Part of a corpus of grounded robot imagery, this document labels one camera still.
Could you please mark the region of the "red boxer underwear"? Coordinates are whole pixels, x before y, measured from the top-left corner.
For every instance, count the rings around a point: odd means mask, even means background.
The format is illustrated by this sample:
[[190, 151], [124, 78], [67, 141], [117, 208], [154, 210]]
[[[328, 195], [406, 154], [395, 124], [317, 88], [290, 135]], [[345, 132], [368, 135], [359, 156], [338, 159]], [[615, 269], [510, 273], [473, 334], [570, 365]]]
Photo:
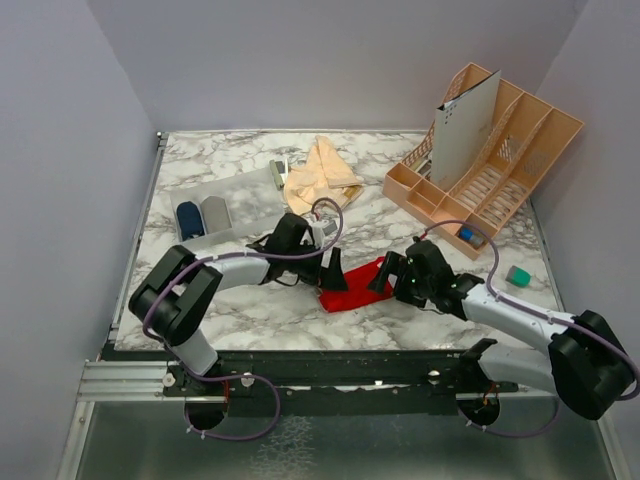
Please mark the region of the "red boxer underwear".
[[347, 291], [322, 290], [318, 295], [318, 301], [323, 310], [328, 313], [346, 312], [390, 299], [393, 294], [393, 285], [390, 282], [385, 284], [382, 293], [376, 293], [368, 288], [369, 283], [379, 272], [383, 260], [383, 257], [378, 257], [374, 261], [348, 271], [345, 274]]

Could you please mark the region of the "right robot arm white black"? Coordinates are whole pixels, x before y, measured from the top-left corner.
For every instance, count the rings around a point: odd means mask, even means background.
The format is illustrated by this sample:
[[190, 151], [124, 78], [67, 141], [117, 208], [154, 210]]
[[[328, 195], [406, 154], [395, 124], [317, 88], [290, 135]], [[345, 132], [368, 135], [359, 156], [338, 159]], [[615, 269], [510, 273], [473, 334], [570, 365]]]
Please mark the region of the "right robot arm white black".
[[638, 394], [639, 371], [600, 314], [579, 315], [539, 307], [498, 292], [488, 280], [456, 274], [440, 249], [416, 240], [400, 255], [389, 252], [368, 289], [393, 285], [393, 297], [422, 308], [501, 331], [524, 348], [488, 342], [459, 367], [461, 383], [481, 391], [493, 381], [532, 386], [556, 394], [574, 413], [598, 420], [617, 401]]

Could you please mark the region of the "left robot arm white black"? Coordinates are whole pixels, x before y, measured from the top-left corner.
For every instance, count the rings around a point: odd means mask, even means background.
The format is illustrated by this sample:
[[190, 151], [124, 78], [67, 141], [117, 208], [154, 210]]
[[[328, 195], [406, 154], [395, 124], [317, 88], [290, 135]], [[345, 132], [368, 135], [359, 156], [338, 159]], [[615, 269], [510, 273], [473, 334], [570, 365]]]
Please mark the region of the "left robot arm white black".
[[318, 246], [319, 234], [303, 217], [285, 214], [273, 232], [241, 252], [198, 258], [183, 245], [171, 247], [131, 295], [129, 311], [143, 333], [159, 342], [188, 368], [186, 382], [206, 395], [220, 385], [218, 352], [200, 325], [214, 295], [239, 286], [275, 282], [285, 273], [298, 281], [343, 292], [341, 249]]

